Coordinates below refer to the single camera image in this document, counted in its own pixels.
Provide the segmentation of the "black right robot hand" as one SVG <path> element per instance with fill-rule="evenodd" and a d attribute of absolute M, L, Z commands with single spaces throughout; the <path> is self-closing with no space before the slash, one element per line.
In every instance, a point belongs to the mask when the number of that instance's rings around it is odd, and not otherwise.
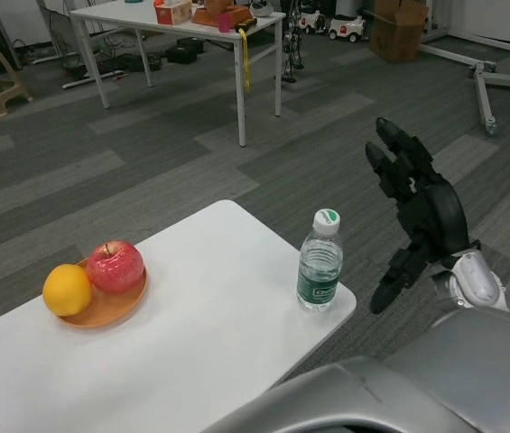
<path fill-rule="evenodd" d="M 395 155 L 391 160 L 374 143 L 366 157 L 379 187 L 395 201 L 397 219 L 410 243 L 389 261 L 369 309 L 385 311 L 404 289 L 411 288 L 430 263 L 469 248 L 468 225 L 457 192 L 432 165 L 422 142 L 392 121 L 376 119 L 376 133 Z"/>

